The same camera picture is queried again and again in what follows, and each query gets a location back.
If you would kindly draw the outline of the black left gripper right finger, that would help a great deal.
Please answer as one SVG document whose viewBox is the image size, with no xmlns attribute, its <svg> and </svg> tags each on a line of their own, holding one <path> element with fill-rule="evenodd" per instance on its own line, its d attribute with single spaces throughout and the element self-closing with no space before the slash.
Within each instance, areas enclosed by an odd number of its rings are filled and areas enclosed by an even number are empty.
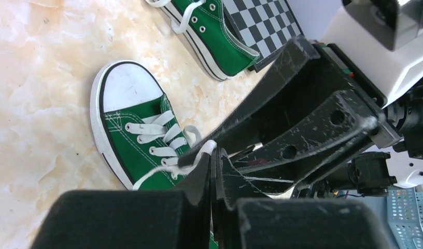
<svg viewBox="0 0 423 249">
<path fill-rule="evenodd" d="M 220 248 L 391 248 L 362 202 L 273 199 L 245 179 L 226 151 L 210 160 L 214 238 Z"/>
</svg>

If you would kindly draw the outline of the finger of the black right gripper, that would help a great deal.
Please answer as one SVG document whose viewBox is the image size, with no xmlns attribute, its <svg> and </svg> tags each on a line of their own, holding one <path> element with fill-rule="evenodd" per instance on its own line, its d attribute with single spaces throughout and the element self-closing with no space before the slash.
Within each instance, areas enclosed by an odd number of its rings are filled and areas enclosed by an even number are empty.
<svg viewBox="0 0 423 249">
<path fill-rule="evenodd" d="M 304 36 L 290 39 L 245 99 L 214 131 L 184 153 L 178 164 L 191 164 L 208 140 L 215 141 L 231 154 L 262 142 L 263 134 L 272 131 L 265 128 L 263 119 L 284 114 L 285 103 L 303 90 L 308 72 L 319 58 L 311 40 Z"/>
<path fill-rule="evenodd" d="M 308 178 L 377 127 L 380 109 L 353 90 L 332 93 L 288 131 L 233 159 L 234 167 L 266 194 L 279 195 Z"/>
</svg>

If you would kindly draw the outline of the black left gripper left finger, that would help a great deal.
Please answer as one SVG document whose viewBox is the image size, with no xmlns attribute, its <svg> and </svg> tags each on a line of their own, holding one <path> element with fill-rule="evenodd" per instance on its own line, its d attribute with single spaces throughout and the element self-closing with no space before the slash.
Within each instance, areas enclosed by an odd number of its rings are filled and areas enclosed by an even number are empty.
<svg viewBox="0 0 423 249">
<path fill-rule="evenodd" d="M 52 205 L 32 248 L 209 248 L 210 156 L 167 190 L 73 190 Z"/>
</svg>

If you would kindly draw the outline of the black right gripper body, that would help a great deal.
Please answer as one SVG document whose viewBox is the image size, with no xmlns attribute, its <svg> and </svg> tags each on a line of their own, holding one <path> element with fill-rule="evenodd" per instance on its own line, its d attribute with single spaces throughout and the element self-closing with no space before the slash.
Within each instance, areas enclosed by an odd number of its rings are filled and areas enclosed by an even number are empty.
<svg viewBox="0 0 423 249">
<path fill-rule="evenodd" d="M 345 74 L 332 60 L 328 55 L 327 47 L 323 47 L 320 44 L 316 44 L 314 47 L 319 52 L 320 58 L 314 63 L 311 71 L 308 72 L 303 90 L 287 101 L 284 114 L 276 117 L 277 121 L 270 127 L 273 132 L 270 136 L 270 141 L 295 126 L 332 93 L 339 90 L 353 90 L 367 103 L 376 105 L 380 109 L 380 122 L 376 128 L 369 131 L 366 137 L 354 143 L 346 143 L 342 147 L 344 152 L 317 169 L 308 178 L 296 184 L 299 187 L 308 186 L 328 177 L 371 145 L 378 145 L 383 148 L 388 147 L 399 141 L 401 137 L 396 128 L 388 121 L 381 107 L 370 98 L 352 77 Z"/>
</svg>

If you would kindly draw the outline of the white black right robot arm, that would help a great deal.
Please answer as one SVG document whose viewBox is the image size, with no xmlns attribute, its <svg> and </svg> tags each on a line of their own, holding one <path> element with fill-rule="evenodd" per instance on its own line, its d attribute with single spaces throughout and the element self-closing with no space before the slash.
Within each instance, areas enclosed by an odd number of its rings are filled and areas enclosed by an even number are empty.
<svg viewBox="0 0 423 249">
<path fill-rule="evenodd" d="M 298 36 L 207 139 L 266 194 L 386 196 L 423 184 L 423 77 L 388 104 L 336 44 Z"/>
</svg>

